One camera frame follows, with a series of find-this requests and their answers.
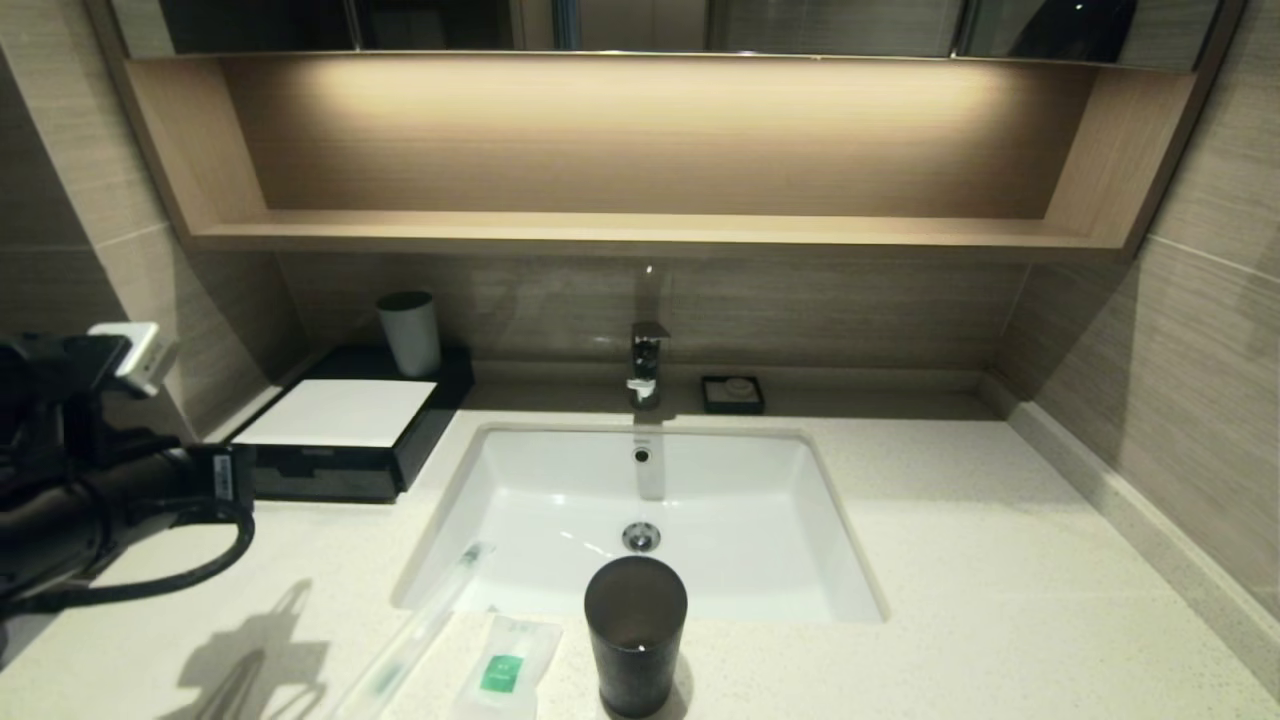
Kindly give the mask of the wooden wall shelf niche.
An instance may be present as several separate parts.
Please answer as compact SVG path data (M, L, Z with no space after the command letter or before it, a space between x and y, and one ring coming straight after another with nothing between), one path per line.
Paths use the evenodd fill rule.
M1125 261L1204 76L370 53L114 67L210 251Z

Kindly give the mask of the white sachet green label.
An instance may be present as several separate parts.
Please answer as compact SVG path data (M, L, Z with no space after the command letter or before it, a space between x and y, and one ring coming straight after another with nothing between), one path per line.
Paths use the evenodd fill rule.
M449 720L536 720L538 687L562 635L557 623L494 618Z

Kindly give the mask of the white ceramic sink basin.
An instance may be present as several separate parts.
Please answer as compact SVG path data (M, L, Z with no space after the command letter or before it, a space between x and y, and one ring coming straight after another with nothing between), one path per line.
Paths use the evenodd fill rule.
M634 521L650 553L621 542ZM884 601L810 442L795 433L486 424L463 447L393 592L402 609L471 543L495 546L465 612L576 616L612 560L676 570L696 619L881 624Z

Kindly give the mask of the black box drawer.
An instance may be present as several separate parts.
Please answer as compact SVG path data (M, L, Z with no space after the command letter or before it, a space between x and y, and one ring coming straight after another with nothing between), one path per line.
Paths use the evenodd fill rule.
M259 445L256 496L275 501L392 503L403 492L388 448Z

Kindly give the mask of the clear toothbrush packet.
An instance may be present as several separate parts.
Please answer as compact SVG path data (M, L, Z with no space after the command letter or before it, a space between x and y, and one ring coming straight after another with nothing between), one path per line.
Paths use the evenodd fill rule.
M453 562L324 720L379 720L451 619L495 546L477 541Z

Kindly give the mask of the black soap dish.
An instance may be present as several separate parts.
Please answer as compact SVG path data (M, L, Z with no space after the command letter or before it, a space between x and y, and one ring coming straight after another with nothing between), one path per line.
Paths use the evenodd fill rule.
M758 395L753 398L735 398L724 392L724 379L730 377L748 377L756 383ZM704 410L713 415L763 415L765 413L765 396L759 380L751 375L704 375L701 378L701 395Z

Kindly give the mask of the dark grey tumbler cup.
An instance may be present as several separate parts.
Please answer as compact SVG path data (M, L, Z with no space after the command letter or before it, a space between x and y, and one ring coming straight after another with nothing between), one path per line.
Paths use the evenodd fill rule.
M669 565L632 555L609 561L584 594L602 703L622 717L658 712L675 687L689 593Z

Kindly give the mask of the white card panel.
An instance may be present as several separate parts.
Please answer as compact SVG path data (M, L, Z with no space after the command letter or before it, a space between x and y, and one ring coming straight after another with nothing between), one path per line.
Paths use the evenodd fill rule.
M307 379L274 401L237 445L389 448L430 400L435 382Z

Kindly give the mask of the chrome basin faucet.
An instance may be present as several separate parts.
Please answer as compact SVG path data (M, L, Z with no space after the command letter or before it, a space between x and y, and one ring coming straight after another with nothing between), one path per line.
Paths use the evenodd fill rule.
M628 377L625 386L636 410L650 410L660 401L660 347L668 338L669 332L658 322L632 324Z

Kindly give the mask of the pale grey cup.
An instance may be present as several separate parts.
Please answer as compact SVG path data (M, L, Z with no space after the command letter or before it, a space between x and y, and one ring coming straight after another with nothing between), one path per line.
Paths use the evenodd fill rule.
M425 378L442 365L442 343L434 296L401 291L375 302L379 320L401 375Z

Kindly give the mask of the black amenity drawer box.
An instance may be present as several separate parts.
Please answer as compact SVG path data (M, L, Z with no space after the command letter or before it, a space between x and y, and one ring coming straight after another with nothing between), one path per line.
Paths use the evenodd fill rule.
M436 383L430 400L419 410L398 441L388 448L393 454L396 469L399 470L403 483L403 492L399 496L412 487L475 383L471 352L466 347L445 347L438 372L425 378L408 378L401 375L390 350L387 347L339 346L302 372L296 380L239 427L229 441L236 446L256 448L255 445L237 445L232 438L243 430L250 421L257 419L284 392L307 379L430 380Z

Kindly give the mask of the mirrored wall cabinet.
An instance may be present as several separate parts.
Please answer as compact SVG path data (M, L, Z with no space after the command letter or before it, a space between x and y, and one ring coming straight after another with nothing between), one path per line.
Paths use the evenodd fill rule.
M1225 0L105 0L134 58L673 53L1196 69Z

